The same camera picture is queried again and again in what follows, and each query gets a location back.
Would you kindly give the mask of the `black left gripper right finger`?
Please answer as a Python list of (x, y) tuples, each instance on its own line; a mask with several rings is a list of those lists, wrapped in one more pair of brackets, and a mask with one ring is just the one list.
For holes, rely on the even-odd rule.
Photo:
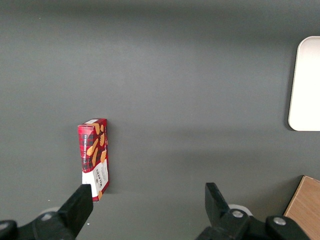
[(268, 216), (264, 222), (239, 208), (230, 208), (214, 182), (205, 184), (205, 210), (210, 222), (198, 240), (308, 240), (291, 218)]

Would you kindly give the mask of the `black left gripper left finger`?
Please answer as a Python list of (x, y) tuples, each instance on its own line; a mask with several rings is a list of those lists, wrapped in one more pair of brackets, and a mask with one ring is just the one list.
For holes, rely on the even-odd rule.
[(82, 184), (56, 211), (46, 211), (18, 226), (11, 219), (0, 222), (2, 240), (75, 240), (93, 211), (92, 188)]

